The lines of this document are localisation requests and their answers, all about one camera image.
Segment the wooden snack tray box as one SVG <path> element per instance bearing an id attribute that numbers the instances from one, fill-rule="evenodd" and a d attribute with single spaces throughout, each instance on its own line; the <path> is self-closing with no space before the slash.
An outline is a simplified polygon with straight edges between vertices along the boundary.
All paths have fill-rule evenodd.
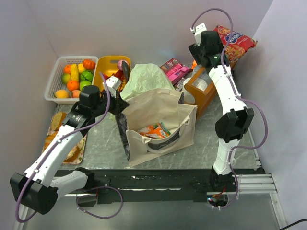
<path id="1" fill-rule="evenodd" d="M 195 66 L 191 76 L 183 83 L 184 103 L 197 106 L 199 119 L 217 94 L 216 87 L 202 66 Z"/>

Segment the beige canvas tote bag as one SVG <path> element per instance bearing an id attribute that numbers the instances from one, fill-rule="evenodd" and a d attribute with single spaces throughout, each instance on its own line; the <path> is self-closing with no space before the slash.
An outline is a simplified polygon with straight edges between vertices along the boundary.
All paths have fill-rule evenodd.
<path id="1" fill-rule="evenodd" d="M 197 106 L 183 92 L 152 89 L 127 102 L 116 122 L 131 167 L 193 145 Z"/>

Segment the light green plastic bag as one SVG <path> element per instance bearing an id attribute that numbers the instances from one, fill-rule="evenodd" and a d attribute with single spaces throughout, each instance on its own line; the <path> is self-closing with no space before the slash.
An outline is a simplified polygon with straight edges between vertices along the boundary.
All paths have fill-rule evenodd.
<path id="1" fill-rule="evenodd" d="M 120 95 L 122 99 L 126 100 L 157 88 L 175 89 L 158 65 L 153 63 L 136 64 L 130 72 L 128 83 Z"/>

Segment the large red snack bag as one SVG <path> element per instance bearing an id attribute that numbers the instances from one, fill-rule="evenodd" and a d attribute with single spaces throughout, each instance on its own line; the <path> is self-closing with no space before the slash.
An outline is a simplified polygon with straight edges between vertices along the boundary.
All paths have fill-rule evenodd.
<path id="1" fill-rule="evenodd" d="M 224 46 L 229 40 L 225 53 L 232 69 L 249 49 L 257 45 L 257 41 L 238 32 L 233 32 L 231 39 L 229 39 L 231 30 L 224 26 L 217 25 L 214 30 L 218 33 Z"/>

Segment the orange snack packet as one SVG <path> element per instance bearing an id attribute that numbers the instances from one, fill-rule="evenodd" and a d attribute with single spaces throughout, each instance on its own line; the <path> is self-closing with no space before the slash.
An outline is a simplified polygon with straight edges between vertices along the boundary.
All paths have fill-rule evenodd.
<path id="1" fill-rule="evenodd" d="M 140 129 L 138 133 L 144 137 L 152 139 L 164 139 L 171 135 L 163 123 L 156 123 L 154 125 L 144 127 Z"/>

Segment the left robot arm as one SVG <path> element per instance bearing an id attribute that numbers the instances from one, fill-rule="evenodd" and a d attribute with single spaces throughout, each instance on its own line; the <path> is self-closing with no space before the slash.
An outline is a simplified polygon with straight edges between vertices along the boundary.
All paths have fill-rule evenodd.
<path id="1" fill-rule="evenodd" d="M 94 186 L 94 173 L 79 167 L 68 175 L 54 179 L 69 152 L 98 124 L 107 113 L 120 114 L 129 103 L 112 88 L 100 92 L 94 85 L 86 86 L 71 111 L 64 118 L 55 138 L 41 156 L 24 173 L 15 173 L 10 185 L 17 205 L 24 205 L 42 215 L 70 192 Z"/>

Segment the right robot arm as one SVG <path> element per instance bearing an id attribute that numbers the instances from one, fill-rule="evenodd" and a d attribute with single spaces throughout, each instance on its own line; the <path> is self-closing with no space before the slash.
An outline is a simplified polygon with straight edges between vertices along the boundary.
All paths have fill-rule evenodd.
<path id="1" fill-rule="evenodd" d="M 189 50 L 196 63 L 205 68 L 213 82 L 223 110 L 223 115 L 215 123 L 219 146 L 209 178 L 212 189 L 218 190 L 234 182 L 231 155 L 233 148 L 247 132 L 254 117 L 254 110 L 247 108 L 246 104 L 238 99 L 239 93 L 218 33 L 206 29 L 193 29 L 192 33 L 196 42 L 189 46 Z"/>

